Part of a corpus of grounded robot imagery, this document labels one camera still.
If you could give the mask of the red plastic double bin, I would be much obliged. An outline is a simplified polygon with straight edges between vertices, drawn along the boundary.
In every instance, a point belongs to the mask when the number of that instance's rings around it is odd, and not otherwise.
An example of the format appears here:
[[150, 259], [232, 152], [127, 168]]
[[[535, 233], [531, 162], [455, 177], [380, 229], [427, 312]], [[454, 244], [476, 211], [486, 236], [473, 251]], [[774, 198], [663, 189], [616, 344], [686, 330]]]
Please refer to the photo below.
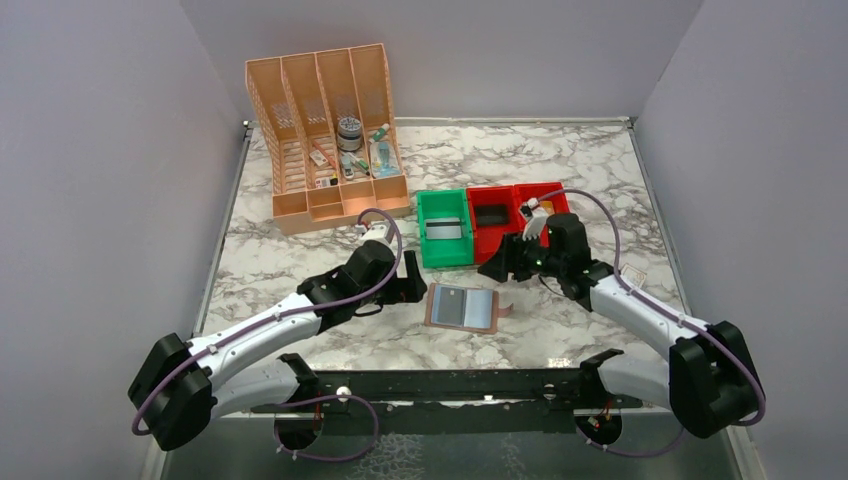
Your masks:
[[519, 212], [522, 203], [562, 188], [560, 182], [468, 188], [466, 197], [474, 240], [474, 264], [489, 260], [504, 234], [523, 231], [526, 221]]

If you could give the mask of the orange plastic file organizer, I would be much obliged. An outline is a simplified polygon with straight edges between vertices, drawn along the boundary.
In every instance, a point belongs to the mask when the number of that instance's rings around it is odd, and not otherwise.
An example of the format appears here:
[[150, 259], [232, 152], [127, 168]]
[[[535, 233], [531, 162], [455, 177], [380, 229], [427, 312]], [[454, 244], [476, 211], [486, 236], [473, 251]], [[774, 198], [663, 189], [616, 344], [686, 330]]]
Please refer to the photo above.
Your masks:
[[[351, 225], [368, 208], [410, 214], [383, 44], [249, 60], [245, 84], [271, 158], [272, 217], [282, 233]], [[344, 116], [363, 125], [355, 152], [336, 144]], [[373, 178], [355, 169], [350, 156], [370, 170], [369, 137], [384, 123], [391, 129], [381, 141], [393, 147], [402, 174]], [[334, 156], [338, 168], [319, 168], [309, 157], [315, 148]]]

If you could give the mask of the green plastic bin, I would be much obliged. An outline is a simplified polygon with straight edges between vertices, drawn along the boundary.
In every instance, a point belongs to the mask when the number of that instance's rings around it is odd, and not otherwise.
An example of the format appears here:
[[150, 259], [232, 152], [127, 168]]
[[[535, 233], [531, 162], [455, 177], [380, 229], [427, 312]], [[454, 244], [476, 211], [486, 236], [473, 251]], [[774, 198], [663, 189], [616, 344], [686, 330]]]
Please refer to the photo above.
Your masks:
[[471, 265], [473, 232], [466, 191], [420, 191], [416, 199], [423, 265], [426, 268]]

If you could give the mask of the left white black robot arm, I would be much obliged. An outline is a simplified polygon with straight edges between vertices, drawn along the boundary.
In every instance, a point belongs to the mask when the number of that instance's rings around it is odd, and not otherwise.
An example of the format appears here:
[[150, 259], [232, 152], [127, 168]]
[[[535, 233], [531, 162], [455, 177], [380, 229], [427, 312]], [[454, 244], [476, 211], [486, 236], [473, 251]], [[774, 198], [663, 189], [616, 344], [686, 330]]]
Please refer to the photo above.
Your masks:
[[381, 241], [366, 240], [345, 263], [305, 279], [234, 327], [190, 340], [165, 335], [128, 388], [136, 409], [131, 430], [171, 451], [213, 419], [270, 404], [275, 395], [289, 400], [308, 389], [309, 372], [288, 360], [261, 368], [260, 360], [361, 316], [364, 306], [415, 304], [426, 290], [414, 251], [396, 254]]

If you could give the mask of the black VIP credit card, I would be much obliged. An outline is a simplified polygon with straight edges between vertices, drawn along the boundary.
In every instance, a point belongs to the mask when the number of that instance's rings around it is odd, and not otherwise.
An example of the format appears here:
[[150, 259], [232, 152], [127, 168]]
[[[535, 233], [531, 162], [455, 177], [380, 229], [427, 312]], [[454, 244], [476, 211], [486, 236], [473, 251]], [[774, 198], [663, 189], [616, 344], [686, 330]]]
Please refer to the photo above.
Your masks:
[[510, 223], [509, 209], [505, 204], [475, 205], [473, 213], [478, 228], [499, 227]]

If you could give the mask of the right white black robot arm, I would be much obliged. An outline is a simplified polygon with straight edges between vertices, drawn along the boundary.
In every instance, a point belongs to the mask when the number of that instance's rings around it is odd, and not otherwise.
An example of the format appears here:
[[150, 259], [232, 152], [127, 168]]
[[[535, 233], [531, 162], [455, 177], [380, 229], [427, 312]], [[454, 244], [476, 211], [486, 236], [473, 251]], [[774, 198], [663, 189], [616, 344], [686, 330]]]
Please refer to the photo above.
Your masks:
[[507, 233], [478, 268], [499, 283], [551, 277], [563, 295], [624, 326], [662, 356], [663, 365], [607, 350], [583, 361], [580, 395], [599, 404], [624, 395], [670, 410], [681, 426], [707, 438], [764, 415], [765, 395], [742, 332], [709, 324], [658, 302], [593, 257], [585, 226], [573, 213], [545, 225], [548, 243]]

